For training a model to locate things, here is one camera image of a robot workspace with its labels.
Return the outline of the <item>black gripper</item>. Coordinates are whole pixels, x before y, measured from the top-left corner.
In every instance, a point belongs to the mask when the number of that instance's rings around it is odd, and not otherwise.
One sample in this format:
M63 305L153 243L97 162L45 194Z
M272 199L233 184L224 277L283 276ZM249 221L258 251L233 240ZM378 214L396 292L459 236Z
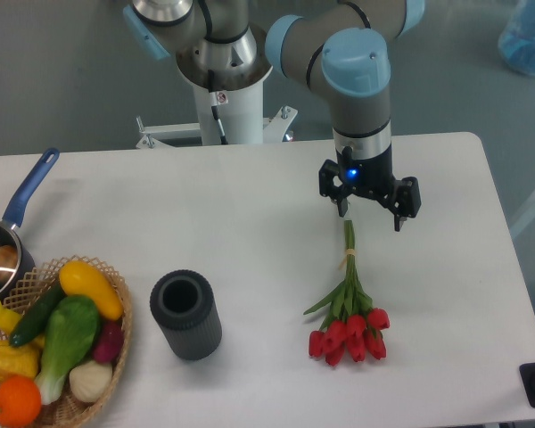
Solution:
M319 194L328 197L344 218L348 212L348 198L355 195L379 202L394 217L394 230L399 232L408 218L415 218L421 208L421 194L416 177L395 179L392 174L392 153L389 146L383 153L358 160L353 150L345 147L336 153L338 164L325 160L318 171Z

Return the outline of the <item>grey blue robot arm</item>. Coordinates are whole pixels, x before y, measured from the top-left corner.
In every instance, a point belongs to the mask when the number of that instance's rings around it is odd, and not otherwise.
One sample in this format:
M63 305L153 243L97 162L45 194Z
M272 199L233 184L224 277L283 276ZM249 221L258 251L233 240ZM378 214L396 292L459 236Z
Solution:
M391 154L387 44L424 14L421 1L340 1L313 19L254 24L245 1L131 1L123 16L153 57L175 59L192 86L202 142L261 144L263 83L271 72L305 86L329 109L336 157L319 192L348 210L352 195L379 202L395 226L421 206L414 177L397 179Z

